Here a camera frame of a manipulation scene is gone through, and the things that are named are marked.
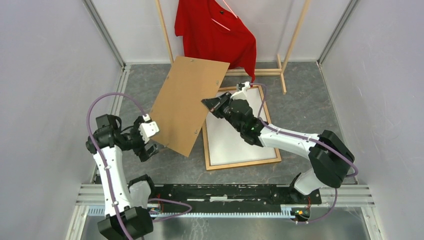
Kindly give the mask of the brown fibreboard backing board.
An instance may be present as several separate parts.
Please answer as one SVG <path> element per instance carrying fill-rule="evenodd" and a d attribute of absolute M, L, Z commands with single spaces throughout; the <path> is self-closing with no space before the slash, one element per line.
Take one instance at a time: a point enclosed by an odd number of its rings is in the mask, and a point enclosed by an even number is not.
<path fill-rule="evenodd" d="M 149 114 L 159 128 L 152 139 L 188 157 L 209 112 L 202 100 L 216 96 L 229 66 L 177 56 Z"/>

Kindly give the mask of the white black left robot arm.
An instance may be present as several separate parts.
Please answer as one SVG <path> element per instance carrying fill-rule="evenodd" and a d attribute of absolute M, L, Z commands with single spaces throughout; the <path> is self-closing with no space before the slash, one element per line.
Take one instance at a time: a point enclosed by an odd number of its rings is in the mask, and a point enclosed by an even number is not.
<path fill-rule="evenodd" d="M 133 151 L 141 162 L 158 153 L 156 144 L 148 145 L 150 137 L 160 130 L 148 114 L 139 116 L 122 128 L 120 117 L 104 114 L 96 118 L 97 130 L 85 143 L 93 155 L 100 173 L 105 210 L 104 219 L 97 223 L 99 233 L 108 240 L 142 238 L 154 229 L 147 204 L 157 198 L 152 179 L 142 175 L 126 181 L 123 152 Z"/>

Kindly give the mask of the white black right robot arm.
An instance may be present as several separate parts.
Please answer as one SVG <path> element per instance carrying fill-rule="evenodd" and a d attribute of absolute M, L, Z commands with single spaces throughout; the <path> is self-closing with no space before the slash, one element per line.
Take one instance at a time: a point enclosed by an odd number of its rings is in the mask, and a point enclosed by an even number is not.
<path fill-rule="evenodd" d="M 354 176 L 349 170 L 357 170 L 351 151 L 330 130 L 309 134 L 278 128 L 255 116 L 247 100 L 232 99 L 229 92 L 201 102 L 214 117 L 226 120 L 247 144 L 277 148 L 310 161 L 311 169 L 290 184 L 288 196 L 295 204 L 302 204 L 322 187 L 340 188 L 345 178 Z"/>

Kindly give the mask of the light wooden clothes rack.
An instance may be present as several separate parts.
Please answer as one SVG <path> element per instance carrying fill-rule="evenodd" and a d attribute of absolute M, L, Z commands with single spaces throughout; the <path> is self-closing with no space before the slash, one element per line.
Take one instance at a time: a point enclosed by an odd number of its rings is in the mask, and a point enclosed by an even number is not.
<path fill-rule="evenodd" d="M 164 37 L 164 40 L 165 40 L 165 43 L 166 43 L 169 62 L 170 62 L 171 65 L 173 65 L 175 59 L 174 59 L 173 52 L 172 52 L 172 47 L 171 47 L 171 43 L 170 43 L 170 39 L 169 39 L 169 35 L 168 35 L 166 23 L 165 23 L 163 11 L 162 11 L 162 6 L 161 6 L 161 3 L 160 3 L 159 0 L 155 0 L 154 2 L 155 2 L 156 10 L 157 10 L 157 15 L 159 17 L 163 37 Z M 291 56 L 291 54 L 294 50 L 296 40 L 297 40 L 298 35 L 300 33 L 300 29 L 301 29 L 301 27 L 304 23 L 306 14 L 307 14 L 309 6 L 310 6 L 310 3 L 311 3 L 311 0 L 305 0 L 304 3 L 303 3 L 302 9 L 300 11 L 299 18 L 297 20 L 297 23 L 296 23 L 296 26 L 294 28 L 290 43 L 289 43 L 288 48 L 287 48 L 284 60 L 282 61 L 281 55 L 279 53 L 276 55 L 278 68 L 256 68 L 255 72 L 254 72 L 256 76 L 279 76 L 280 82 L 281 82 L 282 93 L 284 95 L 287 93 L 287 87 L 286 87 L 284 73 L 285 73 L 285 70 L 287 68 L 290 56 Z"/>

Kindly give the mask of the red t-shirt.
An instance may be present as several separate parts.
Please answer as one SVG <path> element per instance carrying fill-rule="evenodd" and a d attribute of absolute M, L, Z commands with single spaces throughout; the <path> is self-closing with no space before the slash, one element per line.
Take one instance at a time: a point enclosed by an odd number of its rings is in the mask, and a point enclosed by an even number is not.
<path fill-rule="evenodd" d="M 243 68 L 256 79 L 257 41 L 238 17 L 231 31 L 213 23 L 210 0 L 180 0 L 174 32 L 182 38 L 184 56 L 229 63 L 229 69 Z"/>

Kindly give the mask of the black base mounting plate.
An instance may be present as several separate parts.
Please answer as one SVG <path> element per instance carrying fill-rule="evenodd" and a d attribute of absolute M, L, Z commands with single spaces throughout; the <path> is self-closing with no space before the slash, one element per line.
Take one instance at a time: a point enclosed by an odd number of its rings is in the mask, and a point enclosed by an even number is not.
<path fill-rule="evenodd" d="M 189 206 L 193 214 L 280 214 L 282 205 L 301 208 L 322 203 L 318 190 L 301 196 L 279 184 L 156 184 L 151 192 L 132 185 L 129 191 L 136 205 L 159 198 L 166 214 L 186 211 Z"/>

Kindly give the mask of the pink clothes hanger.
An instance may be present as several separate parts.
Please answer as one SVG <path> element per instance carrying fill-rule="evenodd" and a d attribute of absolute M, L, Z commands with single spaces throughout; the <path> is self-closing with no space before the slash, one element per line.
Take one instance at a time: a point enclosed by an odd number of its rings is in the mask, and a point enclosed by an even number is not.
<path fill-rule="evenodd" d="M 208 3 L 209 14 L 214 24 L 230 32 L 239 18 L 224 0 L 222 2 L 227 8 L 217 0 L 210 0 Z"/>

